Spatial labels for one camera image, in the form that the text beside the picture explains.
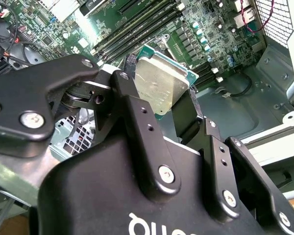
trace ram slot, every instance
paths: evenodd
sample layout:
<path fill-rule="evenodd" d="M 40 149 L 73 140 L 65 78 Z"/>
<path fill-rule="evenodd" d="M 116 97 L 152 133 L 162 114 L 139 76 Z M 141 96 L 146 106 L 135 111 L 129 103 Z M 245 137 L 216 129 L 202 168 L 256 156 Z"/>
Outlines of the ram slot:
<path fill-rule="evenodd" d="M 132 6 L 134 6 L 136 3 L 140 2 L 141 0 L 130 0 L 126 4 L 124 4 L 120 9 L 119 12 L 122 15 L 125 11 L 130 9 Z"/>
<path fill-rule="evenodd" d="M 122 28 L 117 29 L 113 33 L 111 33 L 109 36 L 104 38 L 102 41 L 100 41 L 97 45 L 95 45 L 95 50 L 105 50 L 106 48 L 110 47 L 112 44 L 115 44 L 116 41 L 122 39 L 125 34 L 128 34 L 129 32 L 135 30 L 139 27 L 139 25 L 144 22 L 146 19 L 158 14 L 160 11 L 162 11 L 164 8 L 166 8 L 170 4 L 169 1 L 163 0 L 156 5 L 152 5 L 149 8 L 147 8 L 142 15 L 139 18 L 135 18 L 131 20 L 130 22 L 126 23 Z"/>
<path fill-rule="evenodd" d="M 131 38 L 132 41 L 130 41 L 127 45 L 123 45 L 123 47 L 116 50 L 115 52 L 110 53 L 109 55 L 106 55 L 104 57 L 104 61 L 106 61 L 107 63 L 112 63 L 113 60 L 116 60 L 116 59 L 120 58 L 121 56 L 124 56 L 129 51 L 132 51 L 134 47 L 141 44 L 148 37 L 152 36 L 158 30 L 163 28 L 168 23 L 174 21 L 178 17 L 180 17 L 179 11 L 171 12 L 170 14 L 165 16 L 163 19 L 161 19 L 161 21 L 157 22 L 156 24 L 152 25 L 150 28 L 146 29 L 138 37 Z"/>
<path fill-rule="evenodd" d="M 150 28 L 153 28 L 156 23 L 161 22 L 167 15 L 169 15 L 170 13 L 174 13 L 173 11 L 174 9 L 175 9 L 175 6 L 165 10 L 164 12 L 159 14 L 155 19 L 144 22 L 142 25 L 139 26 L 139 28 L 135 29 L 133 32 L 128 33 L 124 38 L 121 38 L 117 43 L 105 49 L 103 51 L 104 54 L 109 55 L 113 53 L 114 51 L 119 50 L 124 45 L 128 45 L 130 41 L 135 40 L 144 31 L 149 30 Z"/>

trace capacitor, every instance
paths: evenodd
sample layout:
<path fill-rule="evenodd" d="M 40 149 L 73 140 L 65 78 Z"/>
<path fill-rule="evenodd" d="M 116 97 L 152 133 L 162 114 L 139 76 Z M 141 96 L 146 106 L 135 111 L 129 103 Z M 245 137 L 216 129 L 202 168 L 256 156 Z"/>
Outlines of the capacitor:
<path fill-rule="evenodd" d="M 215 26 L 218 28 L 218 29 L 222 29 L 222 23 L 221 22 L 217 22 L 215 24 Z"/>
<path fill-rule="evenodd" d="M 217 6 L 220 7 L 220 8 L 223 7 L 223 2 L 222 2 L 222 1 L 219 1 L 219 2 L 218 2 L 218 1 L 217 1 Z"/>
<path fill-rule="evenodd" d="M 231 33 L 236 33 L 236 28 L 230 28 Z"/>
<path fill-rule="evenodd" d="M 204 46 L 204 51 L 210 51 L 210 49 L 211 49 L 211 48 L 210 48 L 209 45 L 205 45 L 205 46 Z"/>
<path fill-rule="evenodd" d="M 207 39 L 205 37 L 201 37 L 200 40 L 199 40 L 201 43 L 206 43 L 207 42 Z"/>
<path fill-rule="evenodd" d="M 211 58 L 210 55 L 207 56 L 207 61 L 208 61 L 209 63 L 211 63 L 211 62 L 213 61 L 213 59 Z"/>
<path fill-rule="evenodd" d="M 229 64 L 229 63 L 232 63 L 232 62 L 233 62 L 233 58 L 232 58 L 232 56 L 227 55 L 227 57 L 226 57 L 226 61 L 228 62 L 228 64 Z"/>
<path fill-rule="evenodd" d="M 202 30 L 201 30 L 201 29 L 198 29 L 198 30 L 196 31 L 196 34 L 197 34 L 197 35 L 201 35 L 201 34 L 202 34 Z"/>
<path fill-rule="evenodd" d="M 67 32 L 67 31 L 64 31 L 64 32 L 62 33 L 62 36 L 63 36 L 64 39 L 68 39 L 69 36 L 70 36 L 70 33 Z"/>
<path fill-rule="evenodd" d="M 193 28 L 198 28 L 199 27 L 199 24 L 197 21 L 193 22 Z"/>

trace screw hole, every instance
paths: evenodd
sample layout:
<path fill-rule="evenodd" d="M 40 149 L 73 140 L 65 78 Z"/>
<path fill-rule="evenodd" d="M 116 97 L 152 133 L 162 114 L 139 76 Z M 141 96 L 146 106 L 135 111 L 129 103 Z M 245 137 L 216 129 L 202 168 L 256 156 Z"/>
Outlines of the screw hole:
<path fill-rule="evenodd" d="M 227 163 L 226 163 L 225 160 L 222 159 L 221 162 L 222 162 L 222 164 L 223 164 L 224 166 L 227 166 Z"/>
<path fill-rule="evenodd" d="M 141 108 L 142 113 L 146 114 L 147 110 L 145 108 Z"/>
<path fill-rule="evenodd" d="M 104 101 L 104 97 L 102 95 L 99 94 L 95 97 L 96 104 L 101 104 L 103 101 Z"/>
<path fill-rule="evenodd" d="M 147 129 L 148 129 L 149 131 L 154 131 L 154 128 L 153 128 L 152 125 L 150 125 L 150 124 L 147 125 Z"/>
<path fill-rule="evenodd" d="M 19 67 L 20 67 L 20 64 L 17 63 L 17 62 L 14 62 L 14 63 L 13 63 L 13 66 L 16 67 L 16 68 L 19 68 Z"/>

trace mounting hole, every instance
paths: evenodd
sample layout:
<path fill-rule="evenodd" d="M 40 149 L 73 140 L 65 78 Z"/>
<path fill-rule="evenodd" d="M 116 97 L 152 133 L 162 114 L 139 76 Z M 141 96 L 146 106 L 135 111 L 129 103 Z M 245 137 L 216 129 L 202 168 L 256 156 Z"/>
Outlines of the mounting hole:
<path fill-rule="evenodd" d="M 13 63 L 13 66 L 16 67 L 16 68 L 19 68 L 19 67 L 20 67 L 20 64 L 17 63 L 17 62 L 14 62 L 14 63 Z"/>
<path fill-rule="evenodd" d="M 224 166 L 227 166 L 227 163 L 226 163 L 225 160 L 222 159 L 221 162 L 222 162 L 222 164 L 223 164 Z"/>
<path fill-rule="evenodd" d="M 95 97 L 96 104 L 101 104 L 103 101 L 104 101 L 104 97 L 102 95 L 99 94 Z"/>
<path fill-rule="evenodd" d="M 150 124 L 147 125 L 147 129 L 148 129 L 149 131 L 154 131 L 154 128 L 153 128 L 152 125 L 150 125 Z"/>
<path fill-rule="evenodd" d="M 93 64 L 92 64 L 92 62 L 90 62 L 90 60 L 82 59 L 82 63 L 83 63 L 83 65 L 85 65 L 87 67 L 90 67 L 90 68 L 93 67 Z"/>
<path fill-rule="evenodd" d="M 142 111 L 143 114 L 147 113 L 147 110 L 145 108 L 141 108 L 141 111 Z"/>

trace black cable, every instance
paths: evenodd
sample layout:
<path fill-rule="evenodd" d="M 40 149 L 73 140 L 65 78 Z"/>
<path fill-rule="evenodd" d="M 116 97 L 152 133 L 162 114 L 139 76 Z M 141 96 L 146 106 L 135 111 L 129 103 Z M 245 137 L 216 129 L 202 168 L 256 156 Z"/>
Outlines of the black cable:
<path fill-rule="evenodd" d="M 25 44 L 22 45 L 22 55 L 24 57 L 24 60 L 29 63 L 29 60 L 28 60 L 26 53 L 25 53 Z"/>
<path fill-rule="evenodd" d="M 15 33 L 13 34 L 12 31 L 10 31 L 11 36 L 8 37 L 9 39 L 12 38 L 11 44 L 10 44 L 10 46 L 6 50 L 7 52 L 9 52 L 10 49 L 12 48 L 13 44 L 15 43 L 16 39 L 17 39 L 17 33 L 18 33 L 18 28 L 19 28 L 19 19 L 18 19 L 17 14 L 15 13 L 15 11 L 9 5 L 7 5 L 5 3 L 2 3 L 2 2 L 0 2 L 0 5 L 1 6 L 4 6 L 5 8 L 7 8 L 12 13 L 12 15 L 14 17 L 14 20 L 15 20 Z"/>
<path fill-rule="evenodd" d="M 26 60 L 26 61 L 28 61 L 28 57 L 26 56 L 26 54 L 25 54 L 25 46 L 26 45 L 32 45 L 32 46 L 35 46 L 35 47 L 40 47 L 41 49 L 43 49 L 47 54 L 48 54 L 48 56 L 51 58 L 51 59 L 53 59 L 53 56 L 51 55 L 51 53 L 46 49 L 46 48 L 44 48 L 42 45 L 40 45 L 39 43 L 34 43 L 34 42 L 29 42 L 29 41 L 20 41 L 19 42 L 20 44 L 23 44 L 23 47 L 22 47 L 22 55 L 23 55 L 23 57 L 24 57 L 24 59 Z"/>
<path fill-rule="evenodd" d="M 247 78 L 247 80 L 248 80 L 248 85 L 247 85 L 247 87 L 246 87 L 242 92 L 237 93 L 237 94 L 231 94 L 230 97 L 240 97 L 240 96 L 246 94 L 246 92 L 248 92 L 249 89 L 250 89 L 250 88 L 252 87 L 252 85 L 253 85 L 253 81 L 251 80 L 250 76 L 248 76 L 247 74 L 242 73 L 242 72 L 240 72 L 239 74 L 241 74 L 241 75 L 243 75 L 245 78 Z"/>
<path fill-rule="evenodd" d="M 72 137 L 74 135 L 74 133 L 76 132 L 77 128 L 78 128 L 79 112 L 80 111 L 78 111 L 76 113 L 76 115 L 75 115 L 75 123 L 74 123 L 73 129 L 71 130 L 71 132 L 70 132 L 69 136 L 67 137 L 67 139 L 70 138 L 70 137 Z"/>
<path fill-rule="evenodd" d="M 20 59 L 14 57 L 12 55 L 7 56 L 7 58 L 10 59 L 10 60 L 15 61 L 15 62 L 17 62 L 17 63 L 19 63 L 21 65 L 33 66 L 31 63 L 28 63 L 28 62 L 26 62 L 24 60 L 20 60 Z"/>

